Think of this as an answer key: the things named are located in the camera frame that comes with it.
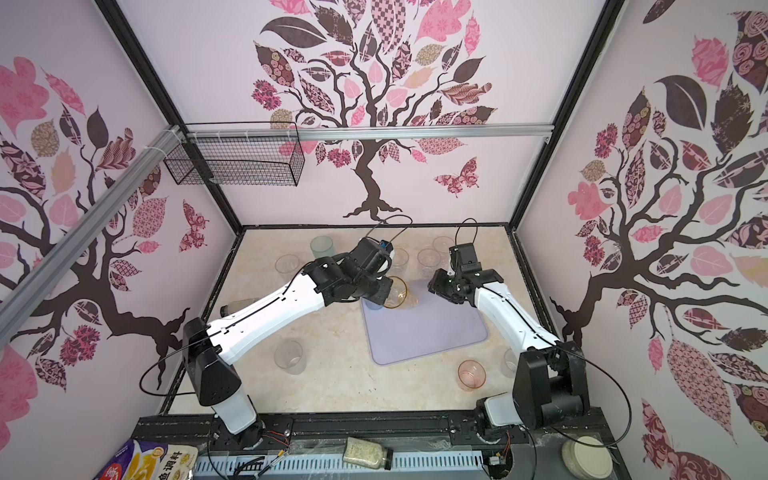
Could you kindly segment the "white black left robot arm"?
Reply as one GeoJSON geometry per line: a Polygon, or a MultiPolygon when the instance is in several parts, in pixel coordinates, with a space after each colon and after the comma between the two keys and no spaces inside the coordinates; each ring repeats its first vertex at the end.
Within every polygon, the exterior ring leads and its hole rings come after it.
{"type": "Polygon", "coordinates": [[[384,304],[393,285],[387,276],[393,250],[390,241],[365,236],[347,253],[306,263],[286,285],[233,314],[189,321],[182,354],[198,403],[212,408],[231,434],[255,427],[258,414],[235,363],[291,322],[335,303],[384,304]]]}

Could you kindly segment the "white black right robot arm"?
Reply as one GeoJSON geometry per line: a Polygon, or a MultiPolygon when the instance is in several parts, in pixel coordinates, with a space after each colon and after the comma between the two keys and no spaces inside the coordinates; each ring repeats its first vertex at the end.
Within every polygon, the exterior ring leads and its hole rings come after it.
{"type": "Polygon", "coordinates": [[[578,347],[560,341],[529,315],[502,276],[481,266],[473,244],[452,246],[449,254],[450,269],[436,270],[428,291],[479,310],[517,356],[512,391],[479,403],[485,424],[538,430],[588,413],[586,361],[578,347]]]}

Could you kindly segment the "yellow transparent plastic cup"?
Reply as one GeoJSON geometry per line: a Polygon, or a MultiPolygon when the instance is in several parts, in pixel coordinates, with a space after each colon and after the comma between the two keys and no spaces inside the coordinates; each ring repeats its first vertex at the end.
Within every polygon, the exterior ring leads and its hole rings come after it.
{"type": "Polygon", "coordinates": [[[405,304],[408,298],[409,288],[407,283],[400,277],[392,276],[390,277],[390,280],[392,281],[392,285],[388,296],[383,303],[383,307],[387,309],[397,309],[405,304]]]}

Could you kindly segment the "teal green plastic cup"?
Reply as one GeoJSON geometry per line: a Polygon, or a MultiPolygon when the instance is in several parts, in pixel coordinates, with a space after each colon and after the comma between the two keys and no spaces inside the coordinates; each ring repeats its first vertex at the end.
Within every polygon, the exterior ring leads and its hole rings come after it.
{"type": "Polygon", "coordinates": [[[333,257],[335,255],[335,244],[328,235],[314,237],[310,242],[310,249],[315,259],[333,257]]]}

